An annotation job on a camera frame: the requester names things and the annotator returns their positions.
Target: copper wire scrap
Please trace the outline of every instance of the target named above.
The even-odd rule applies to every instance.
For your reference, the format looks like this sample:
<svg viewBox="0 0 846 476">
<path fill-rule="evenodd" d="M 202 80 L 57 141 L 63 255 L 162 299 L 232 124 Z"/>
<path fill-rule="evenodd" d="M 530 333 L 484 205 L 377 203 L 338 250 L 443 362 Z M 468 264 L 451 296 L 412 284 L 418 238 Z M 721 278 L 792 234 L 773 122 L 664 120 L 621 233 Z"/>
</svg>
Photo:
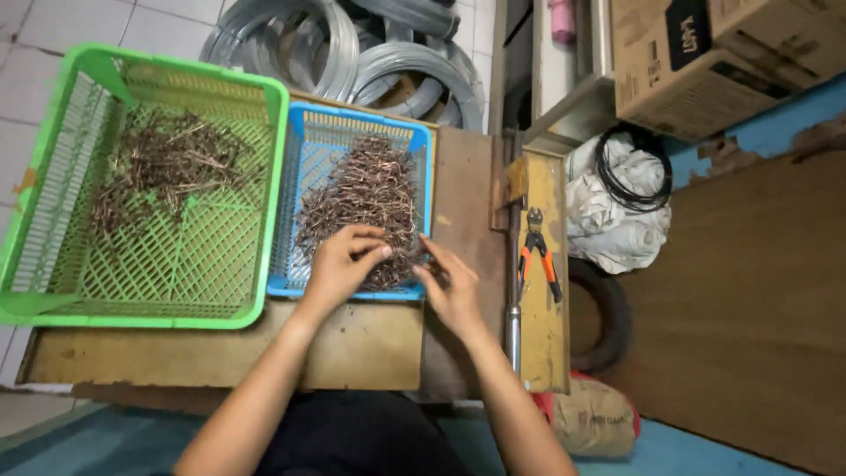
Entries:
<svg viewBox="0 0 846 476">
<path fill-rule="evenodd" d="M 394 149 L 387 136 L 356 137 L 329 172 L 328 182 L 304 194 L 294 245 L 310 261 L 317 247 L 347 224 L 382 228 L 393 254 L 367 275 L 361 288 L 384 291 L 402 284 L 411 276 L 411 264 L 421 258 L 413 172 L 411 154 Z"/>
<path fill-rule="evenodd" d="M 156 211 L 179 224 L 189 196 L 238 190 L 264 175 L 262 165 L 243 170 L 239 160 L 252 147 L 228 127 L 161 109 L 139 121 L 136 112 L 127 115 L 117 152 L 94 191 L 91 222 L 98 235 L 142 230 Z"/>
</svg>

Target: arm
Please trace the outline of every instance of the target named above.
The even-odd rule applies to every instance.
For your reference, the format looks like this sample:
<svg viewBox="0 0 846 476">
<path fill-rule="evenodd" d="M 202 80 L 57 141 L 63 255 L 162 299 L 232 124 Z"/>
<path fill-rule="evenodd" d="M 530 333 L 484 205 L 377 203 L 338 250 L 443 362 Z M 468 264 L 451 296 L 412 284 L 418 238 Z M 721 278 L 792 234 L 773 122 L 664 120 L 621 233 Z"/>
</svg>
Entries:
<svg viewBox="0 0 846 476">
<path fill-rule="evenodd" d="M 449 250 L 421 239 L 437 266 L 415 267 L 415 274 L 438 317 L 470 354 L 505 468 L 519 476 L 578 474 L 482 320 L 476 291 L 479 276 Z M 448 286 L 443 288 L 439 282 Z"/>
<path fill-rule="evenodd" d="M 305 354 L 323 321 L 367 273 L 391 255 L 384 231 L 349 225 L 315 253 L 303 298 L 279 335 L 209 418 L 173 467 L 180 476 L 247 476 L 264 455 L 299 381 Z M 368 251 L 358 261 L 350 255 Z"/>
</svg>

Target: wooden workbench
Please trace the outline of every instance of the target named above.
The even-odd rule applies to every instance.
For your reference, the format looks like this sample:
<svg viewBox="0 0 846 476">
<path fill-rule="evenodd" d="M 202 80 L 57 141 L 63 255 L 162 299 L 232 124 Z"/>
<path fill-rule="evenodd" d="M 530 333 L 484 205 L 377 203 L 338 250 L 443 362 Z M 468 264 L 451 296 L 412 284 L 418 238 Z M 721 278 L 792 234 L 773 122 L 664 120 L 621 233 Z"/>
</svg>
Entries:
<svg viewBox="0 0 846 476">
<path fill-rule="evenodd" d="M 297 92 L 292 92 L 292 99 L 350 108 Z M 474 132 L 426 126 L 433 132 L 437 152 L 433 238 L 454 249 L 480 272 L 486 321 L 502 335 L 504 235 L 487 228 L 492 139 Z M 566 260 L 562 260 L 565 244 L 561 240 L 566 220 L 563 194 L 558 192 L 562 160 L 538 151 L 528 151 L 527 157 L 530 205 L 543 210 L 547 244 L 559 276 L 566 276 Z M 521 356 L 522 378 L 534 391 L 566 390 L 568 383 L 567 299 L 563 305 L 553 305 L 548 294 L 541 267 L 535 266 L 522 301 L 525 321 Z M 19 382 L 94 384 L 82 387 L 87 389 L 86 396 L 136 405 L 139 394 L 127 396 L 132 393 L 127 392 L 128 387 L 232 387 L 278 332 L 294 305 L 268 299 L 257 323 L 238 331 L 39 329 L 30 340 Z M 436 317 L 427 313 L 424 318 L 424 314 L 419 303 L 351 302 L 342 306 L 326 321 L 310 349 L 302 385 L 419 389 L 429 401 L 478 396 L 475 376 L 466 366 L 460 344 L 438 327 Z M 221 395 L 219 390 L 209 392 L 214 398 Z"/>
</svg>

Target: forearm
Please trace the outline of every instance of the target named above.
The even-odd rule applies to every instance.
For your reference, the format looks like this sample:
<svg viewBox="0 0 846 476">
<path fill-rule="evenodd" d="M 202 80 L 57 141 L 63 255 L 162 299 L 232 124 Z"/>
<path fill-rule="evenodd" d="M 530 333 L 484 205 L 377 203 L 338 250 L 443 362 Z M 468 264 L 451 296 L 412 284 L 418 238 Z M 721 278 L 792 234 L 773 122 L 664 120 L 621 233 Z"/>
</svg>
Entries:
<svg viewBox="0 0 846 476">
<path fill-rule="evenodd" d="M 493 334 L 484 328 L 463 341 L 479 376 L 482 400 L 508 472 L 578 474 Z"/>
<path fill-rule="evenodd" d="M 258 466 L 299 381 L 321 317 L 297 307 L 279 335 L 173 467 L 180 476 L 246 476 Z"/>
</svg>

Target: black cable coil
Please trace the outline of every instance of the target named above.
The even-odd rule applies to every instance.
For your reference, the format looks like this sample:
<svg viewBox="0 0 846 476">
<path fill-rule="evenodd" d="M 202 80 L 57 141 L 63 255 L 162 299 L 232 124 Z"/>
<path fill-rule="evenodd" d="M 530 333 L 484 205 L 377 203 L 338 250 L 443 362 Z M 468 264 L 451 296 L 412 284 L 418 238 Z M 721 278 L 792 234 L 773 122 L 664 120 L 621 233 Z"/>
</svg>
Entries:
<svg viewBox="0 0 846 476">
<path fill-rule="evenodd" d="M 635 150 L 648 152 L 661 161 L 661 165 L 664 168 L 664 182 L 655 195 L 639 195 L 626 188 L 617 176 L 614 175 L 605 145 L 608 142 L 608 138 L 614 134 L 624 132 L 628 132 L 631 135 Z M 636 125 L 620 123 L 606 130 L 600 136 L 594 153 L 596 156 L 596 174 L 599 175 L 602 185 L 615 202 L 638 213 L 654 212 L 667 205 L 667 202 L 670 200 L 670 193 L 673 191 L 673 166 L 664 152 L 664 146 L 661 144 L 661 140 L 651 132 Z"/>
</svg>

